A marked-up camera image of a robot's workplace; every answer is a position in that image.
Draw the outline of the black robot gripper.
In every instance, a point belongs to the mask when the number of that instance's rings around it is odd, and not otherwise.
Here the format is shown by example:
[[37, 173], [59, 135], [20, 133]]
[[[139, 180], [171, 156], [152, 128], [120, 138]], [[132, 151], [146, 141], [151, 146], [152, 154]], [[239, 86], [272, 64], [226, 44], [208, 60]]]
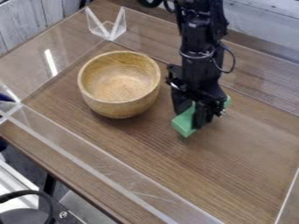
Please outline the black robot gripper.
[[166, 83], [172, 90], [172, 106], [175, 114], [182, 114], [195, 100], [195, 112], [192, 115], [192, 127], [199, 130], [212, 121], [214, 111], [211, 105], [204, 102], [223, 101], [227, 96], [220, 84], [220, 76], [224, 73], [223, 51], [187, 53], [180, 51], [182, 64], [170, 64]]

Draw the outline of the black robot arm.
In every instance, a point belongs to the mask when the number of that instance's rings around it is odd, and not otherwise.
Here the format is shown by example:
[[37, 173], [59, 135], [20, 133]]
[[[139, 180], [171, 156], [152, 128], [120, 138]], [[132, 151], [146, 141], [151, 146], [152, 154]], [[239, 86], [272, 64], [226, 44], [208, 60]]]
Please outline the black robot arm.
[[228, 21], [223, 0], [138, 0], [147, 8], [163, 6], [176, 17], [182, 63], [167, 66], [175, 122], [202, 129], [226, 109], [228, 96], [220, 87], [224, 51], [222, 39]]

